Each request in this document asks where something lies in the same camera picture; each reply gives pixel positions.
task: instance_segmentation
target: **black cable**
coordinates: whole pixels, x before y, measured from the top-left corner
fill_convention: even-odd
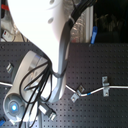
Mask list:
[[[33,70],[31,70],[29,73],[27,73],[27,75],[25,75],[25,77],[22,79],[22,82],[21,82],[20,85],[22,85],[23,81],[26,79],[26,77],[27,77],[32,71],[37,70],[37,69],[40,68],[41,66],[42,66],[42,65],[36,67],[35,69],[33,69]],[[50,63],[48,63],[48,66],[45,68],[45,72],[43,71],[44,75],[42,76],[42,78],[41,78],[39,84],[37,85],[37,87],[35,88],[35,90],[33,91],[33,93],[32,93],[32,95],[31,95],[29,101],[27,101],[27,106],[26,106],[25,112],[24,112],[24,114],[23,114],[22,120],[21,120],[21,122],[20,122],[20,127],[21,127],[21,125],[22,125],[24,116],[25,116],[25,114],[26,114],[26,112],[27,112],[27,109],[28,109],[30,103],[33,103],[32,106],[34,106],[35,103],[37,102],[37,99],[39,99],[40,95],[42,94],[42,91],[44,90],[44,88],[45,88],[45,86],[46,86],[46,83],[47,83],[47,80],[48,80],[48,78],[49,78],[49,75],[51,74],[50,69],[51,69],[51,65],[50,65]],[[34,100],[33,102],[31,102],[31,100],[32,100],[33,96],[35,95],[35,92],[37,91],[37,89],[38,89],[38,94],[37,94],[35,100]]]
[[[71,13],[72,19],[68,20],[69,26],[72,29],[74,26],[75,22],[78,20],[78,18],[81,16],[82,12],[87,8],[96,3],[96,0],[81,0],[81,2],[76,6],[76,9],[73,10]]]
[[[5,40],[3,37],[1,37],[1,39],[3,39],[5,42],[7,42],[7,40]]]
[[[23,98],[22,93],[21,93],[21,86],[22,86],[24,80],[25,80],[25,79],[27,78],[27,76],[30,75],[32,72],[34,72],[35,70],[37,70],[37,69],[39,69],[39,68],[45,66],[46,64],[48,64],[48,63],[46,62],[46,63],[41,64],[41,65],[39,65],[38,67],[32,69],[32,70],[31,70],[30,72],[28,72],[28,73],[24,76],[24,78],[22,79],[22,81],[21,81],[21,83],[20,83],[20,86],[19,86],[19,93],[20,93],[20,96],[21,96],[21,98],[23,99],[24,102],[28,103],[28,101],[26,101],[26,100]]]
[[[23,42],[26,42],[25,39],[24,39],[24,36],[22,34],[21,34],[21,36],[22,36]]]
[[[74,0],[72,0],[72,3],[73,3],[73,7],[74,7],[74,9],[76,9],[76,5],[75,5]]]

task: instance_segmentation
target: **white object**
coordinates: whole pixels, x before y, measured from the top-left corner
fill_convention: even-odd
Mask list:
[[[14,35],[10,34],[8,31],[4,30],[2,34],[3,39],[7,42],[12,42],[14,40]]]
[[[54,72],[58,72],[60,39],[66,22],[63,0],[8,0],[8,5],[19,31],[50,58]]]
[[[93,30],[93,6],[88,7],[85,10],[85,43],[89,43],[92,37],[92,30]]]

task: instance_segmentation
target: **screw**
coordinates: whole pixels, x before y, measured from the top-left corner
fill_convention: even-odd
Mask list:
[[[53,22],[53,18],[48,20],[48,23],[51,24]]]
[[[50,0],[50,4],[53,4],[54,3],[54,0]]]
[[[106,92],[106,96],[108,96],[108,93]]]
[[[75,101],[75,97],[72,98],[72,101]]]

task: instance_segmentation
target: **metal clip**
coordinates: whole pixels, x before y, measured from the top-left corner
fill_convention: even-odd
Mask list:
[[[102,85],[104,87],[103,89],[103,96],[108,97],[109,96],[109,83],[108,83],[108,77],[102,77]]]
[[[79,86],[79,88],[77,89],[76,93],[74,93],[71,97],[71,100],[73,103],[76,102],[77,99],[80,98],[81,94],[84,92],[84,88],[82,85]]]

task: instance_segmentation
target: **white plastic casing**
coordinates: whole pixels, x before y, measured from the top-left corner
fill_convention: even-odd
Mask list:
[[[8,5],[19,31],[51,59],[57,73],[60,39],[66,22],[63,0],[8,0]]]

